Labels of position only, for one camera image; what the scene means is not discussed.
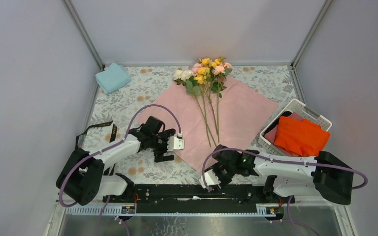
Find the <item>white fake flower stem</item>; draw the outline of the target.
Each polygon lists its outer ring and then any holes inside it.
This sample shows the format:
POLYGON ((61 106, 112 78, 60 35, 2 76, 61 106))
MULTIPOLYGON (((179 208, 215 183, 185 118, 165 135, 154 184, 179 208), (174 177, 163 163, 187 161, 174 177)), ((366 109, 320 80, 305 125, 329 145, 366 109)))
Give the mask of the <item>white fake flower stem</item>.
POLYGON ((203 75, 195 75, 191 70, 182 70, 178 68, 174 75, 173 81, 177 85, 185 87, 186 93, 189 94, 200 109, 202 119, 205 124, 205 131, 207 135, 208 144, 210 147, 217 146, 217 142, 213 136, 208 123, 208 114, 206 108, 206 79, 203 75))

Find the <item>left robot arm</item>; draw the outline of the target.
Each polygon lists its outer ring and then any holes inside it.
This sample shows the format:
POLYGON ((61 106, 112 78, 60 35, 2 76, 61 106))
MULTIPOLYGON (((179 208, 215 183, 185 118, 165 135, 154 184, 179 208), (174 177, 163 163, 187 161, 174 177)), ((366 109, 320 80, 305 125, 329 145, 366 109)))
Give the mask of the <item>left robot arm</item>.
POLYGON ((94 198, 115 196, 121 202, 132 198, 134 183, 122 174, 111 174, 120 160, 151 149, 155 162, 171 161, 172 151, 184 149, 180 130, 166 130, 163 121, 150 116, 137 128, 129 128, 127 136, 118 142, 111 142, 103 149, 91 154, 75 147, 62 172, 56 187, 67 194, 76 204, 82 206, 94 198))

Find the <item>yellow fake flower stem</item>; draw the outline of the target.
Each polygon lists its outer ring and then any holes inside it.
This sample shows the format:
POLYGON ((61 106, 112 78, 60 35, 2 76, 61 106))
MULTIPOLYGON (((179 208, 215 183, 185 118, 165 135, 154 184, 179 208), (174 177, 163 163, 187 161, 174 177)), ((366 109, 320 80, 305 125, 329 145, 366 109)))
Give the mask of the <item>yellow fake flower stem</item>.
POLYGON ((198 59, 194 65, 195 75, 203 75, 206 79, 206 108, 208 123, 217 145, 221 141, 220 128, 220 99, 225 86, 225 70, 221 58, 211 60, 210 58, 198 59))

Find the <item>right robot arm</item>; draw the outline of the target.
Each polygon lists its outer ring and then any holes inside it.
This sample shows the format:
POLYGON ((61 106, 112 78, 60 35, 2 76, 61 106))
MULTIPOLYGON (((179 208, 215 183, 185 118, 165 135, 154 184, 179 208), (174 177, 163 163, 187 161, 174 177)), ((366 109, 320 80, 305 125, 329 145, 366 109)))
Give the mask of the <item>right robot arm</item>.
POLYGON ((219 145, 211 153, 216 163, 203 170, 199 180, 209 191, 221 190, 235 175, 264 177, 258 197, 265 203, 284 202, 290 196, 320 196, 339 205, 350 205, 353 169, 329 152, 291 157, 258 150, 219 145))

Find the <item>pink fake flower stem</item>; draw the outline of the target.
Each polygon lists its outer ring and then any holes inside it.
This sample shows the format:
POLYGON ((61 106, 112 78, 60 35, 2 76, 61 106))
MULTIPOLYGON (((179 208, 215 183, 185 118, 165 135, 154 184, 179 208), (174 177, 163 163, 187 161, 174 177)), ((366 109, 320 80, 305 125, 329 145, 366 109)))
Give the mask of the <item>pink fake flower stem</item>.
POLYGON ((191 67, 193 75, 186 82, 187 92, 195 98, 207 129, 208 141, 217 145, 220 134, 220 100, 227 88, 227 76, 232 72, 231 64, 219 59, 210 62, 199 61, 191 67))

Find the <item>pink purple wrapping paper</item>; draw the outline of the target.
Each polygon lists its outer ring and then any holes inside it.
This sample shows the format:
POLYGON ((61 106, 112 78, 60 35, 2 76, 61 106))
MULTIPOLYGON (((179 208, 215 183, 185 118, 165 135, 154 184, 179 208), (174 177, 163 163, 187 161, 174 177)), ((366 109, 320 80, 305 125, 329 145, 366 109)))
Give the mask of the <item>pink purple wrapping paper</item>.
POLYGON ((154 101, 152 107, 142 111, 136 122, 145 123, 153 116, 163 121, 166 129, 177 129, 179 122, 185 147, 176 154, 200 172, 204 160, 218 144, 247 149, 278 107, 277 102, 232 77, 227 78, 225 85, 227 88, 219 103, 216 95, 212 95, 219 116, 219 135, 207 100, 195 100, 183 86, 175 83, 154 101))

